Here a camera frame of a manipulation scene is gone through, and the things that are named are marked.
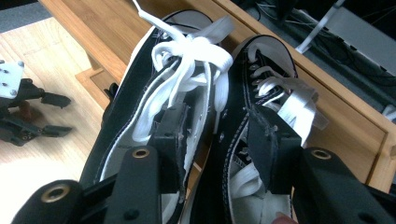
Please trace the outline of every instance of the metal eyelet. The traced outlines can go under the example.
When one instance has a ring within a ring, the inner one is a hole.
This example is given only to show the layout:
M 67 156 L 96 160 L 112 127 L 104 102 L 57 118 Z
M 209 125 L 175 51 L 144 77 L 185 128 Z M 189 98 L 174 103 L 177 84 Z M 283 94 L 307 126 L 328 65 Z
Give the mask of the metal eyelet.
M 221 117 L 222 119 L 225 119 L 227 117 L 228 109 L 224 110 L 223 116 Z
M 168 34 L 168 33 L 163 33 L 163 34 L 161 35 L 161 39 L 163 39 L 163 40 L 167 39 L 168 37 L 169 37 L 169 34 Z
M 224 139 L 224 133 L 221 133 L 220 134 L 220 137 L 219 137 L 219 143 L 221 143 L 221 141 Z
M 258 86 L 262 81 L 263 81 L 262 79 L 256 79 L 256 80 L 254 80 L 254 81 L 251 83 L 251 85 L 253 85 L 253 86 Z
M 248 68 L 248 70 L 250 70 L 250 71 L 256 71 L 257 69 L 259 69 L 260 67 L 259 67 L 259 65 L 258 64 L 253 64 L 253 65 L 251 65 L 249 68 Z

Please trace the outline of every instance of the wooden panel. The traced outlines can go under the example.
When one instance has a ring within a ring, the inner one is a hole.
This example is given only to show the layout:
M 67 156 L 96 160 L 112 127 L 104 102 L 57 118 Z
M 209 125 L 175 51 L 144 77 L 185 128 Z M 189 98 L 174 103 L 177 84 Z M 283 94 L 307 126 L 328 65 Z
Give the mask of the wooden panel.
M 396 170 L 396 160 L 391 157 L 391 153 L 396 148 L 396 135 L 387 133 L 381 148 L 381 153 L 376 156 L 368 182 L 373 188 L 389 192 L 389 186 L 392 184 Z
M 0 59 L 24 61 L 23 77 L 72 100 L 64 109 L 29 101 L 34 124 L 72 127 L 67 136 L 38 137 L 23 147 L 0 141 L 0 223 L 10 223 L 38 188 L 56 179 L 79 179 L 103 109 L 75 79 L 90 68 L 84 49 L 53 18 L 0 34 Z
M 64 0 L 64 3 L 126 64 L 136 43 L 150 27 L 129 5 L 113 10 L 106 2 L 98 4 L 94 0 Z M 125 22 L 118 14 L 120 11 L 134 18 Z
M 89 55 L 91 55 L 111 76 L 119 83 L 126 69 L 126 59 L 121 60 L 120 57 L 108 47 L 102 38 L 100 38 L 83 20 L 93 17 L 94 13 L 87 13 L 79 18 L 63 1 L 40 0 L 56 20 L 73 36 L 77 42 L 84 47 Z M 107 34 L 107 30 L 103 30 L 102 34 Z
M 116 82 L 114 77 L 103 69 L 96 71 L 89 69 L 77 74 L 76 79 L 99 104 L 99 106 L 106 109 L 110 101 L 107 98 L 104 89 L 107 89 L 111 83 Z

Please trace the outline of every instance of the metal screw hole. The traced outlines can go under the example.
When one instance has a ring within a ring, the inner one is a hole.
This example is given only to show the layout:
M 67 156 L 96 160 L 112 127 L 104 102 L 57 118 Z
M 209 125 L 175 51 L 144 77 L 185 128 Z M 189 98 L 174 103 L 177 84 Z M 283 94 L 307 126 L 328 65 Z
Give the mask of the metal screw hole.
M 141 159 L 141 158 L 145 158 L 149 155 L 149 151 L 145 148 L 140 148 L 134 151 L 134 153 L 132 154 L 135 158 Z
M 41 196 L 41 201 L 43 203 L 54 203 L 64 198 L 69 192 L 69 186 L 66 184 L 59 184 L 45 191 Z
M 321 160 L 329 160 L 332 158 L 332 155 L 330 155 L 328 152 L 320 150 L 320 149 L 313 150 L 311 153 L 314 157 L 321 159 Z

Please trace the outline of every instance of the black canvas sneaker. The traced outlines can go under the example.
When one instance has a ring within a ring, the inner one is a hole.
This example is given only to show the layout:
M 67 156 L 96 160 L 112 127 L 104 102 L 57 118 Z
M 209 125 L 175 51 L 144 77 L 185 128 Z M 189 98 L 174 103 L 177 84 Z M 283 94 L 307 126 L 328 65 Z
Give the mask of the black canvas sneaker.
M 297 147 L 302 145 L 316 114 L 317 93 L 297 78 L 290 53 L 272 36 L 251 37 L 233 58 L 229 101 L 181 223 L 271 223 L 277 212 L 290 216 L 290 196 L 272 194 L 273 177 L 266 178 L 274 174 L 268 163 L 276 155 L 254 160 L 253 152 L 278 152 L 272 136 L 284 127 L 273 124 L 276 118 L 291 129 L 290 136 L 297 136 Z M 260 118 L 264 110 L 275 116 Z M 262 133 L 250 130 L 252 117 L 258 118 Z M 262 148 L 259 142 L 269 144 Z
M 183 129 L 176 154 L 180 178 L 176 193 L 162 195 L 163 223 L 177 222 L 186 197 L 192 160 L 210 108 L 219 114 L 228 96 L 232 56 L 217 44 L 231 32 L 226 17 L 212 21 L 203 13 L 184 10 L 153 24 L 132 54 L 124 79 L 106 112 L 106 120 L 85 165 L 80 183 L 92 186 L 115 175 L 124 153 L 150 145 L 165 110 L 181 108 Z

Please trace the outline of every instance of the shoelace bow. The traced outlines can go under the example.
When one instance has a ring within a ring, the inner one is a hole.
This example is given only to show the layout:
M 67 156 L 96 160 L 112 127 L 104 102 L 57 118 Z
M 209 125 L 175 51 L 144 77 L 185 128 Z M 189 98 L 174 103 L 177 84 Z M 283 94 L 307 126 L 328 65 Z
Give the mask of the shoelace bow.
M 233 64 L 233 58 L 227 51 L 215 44 L 219 43 L 233 30 L 231 19 L 224 17 L 201 31 L 184 36 L 175 27 L 142 10 L 135 0 L 134 4 L 141 18 L 149 21 L 173 39 L 169 42 L 159 43 L 153 48 L 151 57 L 155 69 L 157 71 L 162 70 L 167 59 L 172 56 L 181 58 L 180 65 L 176 71 L 173 71 L 175 64 L 172 64 L 169 69 L 164 71 L 167 79 L 146 101 L 134 128 L 134 141 L 146 142 L 149 140 L 149 131 L 154 116 L 161 111 L 163 104 L 167 100 L 168 107 L 170 107 L 176 102 L 179 92 L 192 91 L 198 86 L 212 85 L 210 64 L 216 67 L 213 83 L 216 85 L 214 107 L 217 111 L 217 127 L 219 114 L 227 103 L 229 89 L 228 70 Z M 197 65 L 201 65 L 205 71 L 193 77 L 192 75 Z
M 318 94 L 315 89 L 306 85 L 302 80 L 295 78 L 295 72 L 292 67 L 286 64 L 282 55 L 269 46 L 261 43 L 249 46 L 247 50 L 249 63 L 256 62 L 257 50 L 259 50 L 261 54 L 271 58 L 276 64 L 284 69 L 289 77 L 281 76 L 270 66 L 253 67 L 251 70 L 254 70 L 254 72 L 250 75 L 252 78 L 259 77 L 264 72 L 271 72 L 273 75 L 272 77 L 259 80 L 258 83 L 255 83 L 257 85 L 257 89 L 255 91 L 258 92 L 256 97 L 264 97 L 276 86 L 282 87 L 285 92 L 290 93 L 290 96 L 283 105 L 273 103 L 277 98 L 271 99 L 263 105 L 274 109 L 277 114 L 302 137 L 303 145 L 310 133 L 311 126 L 316 115 L 315 101 L 318 99 Z M 317 122 L 317 126 L 321 128 L 324 128 L 326 125 L 326 121 L 320 120 Z M 231 197 L 236 199 L 253 195 L 262 187 L 262 184 L 259 172 L 253 162 L 251 162 L 230 179 Z

